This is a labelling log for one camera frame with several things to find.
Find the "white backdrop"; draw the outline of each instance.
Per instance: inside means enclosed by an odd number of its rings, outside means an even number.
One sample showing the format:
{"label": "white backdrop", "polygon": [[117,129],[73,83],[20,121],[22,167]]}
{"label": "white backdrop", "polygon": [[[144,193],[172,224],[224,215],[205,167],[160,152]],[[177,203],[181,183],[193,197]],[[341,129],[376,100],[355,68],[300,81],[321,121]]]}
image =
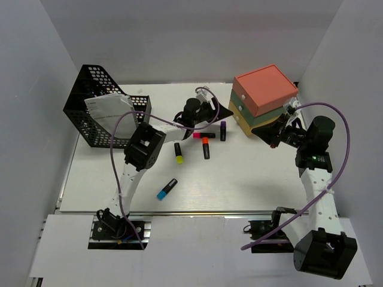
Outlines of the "white backdrop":
{"label": "white backdrop", "polygon": [[342,0],[42,0],[77,68],[119,83],[232,81],[306,69]]}
{"label": "white backdrop", "polygon": [[[348,167],[335,185],[339,212],[351,219],[374,286],[383,286],[383,2],[345,1],[300,83],[302,102],[338,107],[351,129]],[[330,152],[338,172],[345,152],[344,125],[326,108],[310,108],[306,119],[325,114],[336,122]]]}
{"label": "white backdrop", "polygon": [[0,278],[24,286],[76,131],[62,112],[77,70],[39,0],[0,9]]}

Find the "purple cable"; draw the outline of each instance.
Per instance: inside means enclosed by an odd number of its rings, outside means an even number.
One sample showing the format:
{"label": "purple cable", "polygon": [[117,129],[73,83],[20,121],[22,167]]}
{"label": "purple cable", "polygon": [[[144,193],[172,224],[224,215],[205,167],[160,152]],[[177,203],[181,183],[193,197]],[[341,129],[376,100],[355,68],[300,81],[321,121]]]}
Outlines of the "purple cable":
{"label": "purple cable", "polygon": [[[308,106],[317,106],[317,105],[318,106],[327,106],[327,107],[333,109],[334,111],[336,111],[341,116],[341,118],[342,118],[342,120],[343,120],[343,122],[345,124],[346,135],[347,135],[347,148],[346,148],[345,158],[343,160],[343,164],[342,164],[341,169],[339,170],[338,174],[335,176],[334,180],[332,180],[331,183],[329,183],[329,185],[327,186],[327,189],[329,190],[329,189],[331,189],[332,186],[334,186],[334,184],[341,177],[343,171],[345,170],[347,161],[348,161],[349,146],[350,146],[349,126],[348,126],[348,123],[347,123],[347,120],[346,120],[345,116],[341,113],[341,111],[338,110],[337,108],[335,108],[333,105],[330,105],[329,103],[322,103],[322,102],[307,103],[306,105],[299,106],[296,109],[298,110],[298,109],[306,108]],[[273,231],[271,231],[271,232],[267,233],[266,235],[262,236],[261,238],[257,239],[256,241],[242,246],[241,250],[246,250],[246,249],[249,249],[249,248],[251,248],[251,247],[253,247],[255,245],[260,244],[263,240],[268,239],[270,236],[274,235],[279,230],[281,230],[282,228],[286,227],[288,224],[293,222],[295,219],[297,219],[298,217],[302,216],[312,205],[314,205],[317,201],[319,201],[319,199],[322,198],[322,196],[324,196],[326,193],[327,193],[327,190],[323,190],[321,193],[319,193],[319,195],[317,197],[315,197],[313,200],[311,200],[304,208],[302,208],[298,213],[296,213],[289,220],[287,220],[286,222],[284,222],[283,224],[278,226]]]}
{"label": "purple cable", "polygon": [[175,123],[172,123],[171,121],[166,121],[162,118],[159,118],[159,117],[156,117],[155,115],[151,115],[151,114],[148,114],[147,112],[141,112],[141,111],[129,111],[129,112],[126,112],[125,114],[123,114],[116,122],[115,126],[114,126],[114,130],[112,132],[112,135],[111,135],[111,138],[110,138],[110,159],[111,159],[111,162],[112,162],[112,169],[113,169],[113,173],[114,173],[114,177],[117,181],[117,189],[118,189],[118,203],[120,205],[120,210],[121,210],[121,214],[123,215],[123,217],[125,218],[125,220],[127,221],[127,223],[133,228],[133,231],[135,233],[135,236],[137,237],[138,241],[139,241],[139,244],[141,245],[141,248],[142,250],[144,250],[144,245],[142,244],[142,241],[141,241],[141,238],[139,237],[139,234],[138,232],[136,231],[136,228],[134,226],[134,224],[132,223],[132,221],[129,220],[129,218],[126,216],[125,214],[125,211],[124,211],[124,208],[122,206],[122,200],[121,200],[121,185],[120,185],[120,180],[118,178],[118,174],[117,174],[117,169],[115,168],[115,163],[114,163],[114,157],[113,157],[113,140],[114,140],[114,135],[115,135],[115,132],[117,130],[117,127],[118,127],[118,124],[121,122],[121,120],[127,116],[127,115],[130,115],[130,114],[144,114],[144,115],[147,115],[151,118],[155,118],[159,121],[162,121],[166,124],[170,124],[172,126],[175,126],[175,127],[179,127],[181,129],[186,129],[186,130],[203,130],[205,128],[207,128],[208,126],[210,126],[216,118],[218,118],[219,114],[220,114],[220,103],[218,101],[218,98],[216,97],[216,95],[208,88],[206,87],[197,87],[196,88],[196,92],[197,90],[199,89],[202,89],[202,90],[206,90],[208,91],[212,96],[213,98],[215,99],[215,101],[217,102],[217,113],[215,115],[215,117],[212,119],[212,121],[210,123],[208,123],[207,125],[203,126],[203,127],[184,127],[184,126],[181,126],[179,124],[175,124]]}

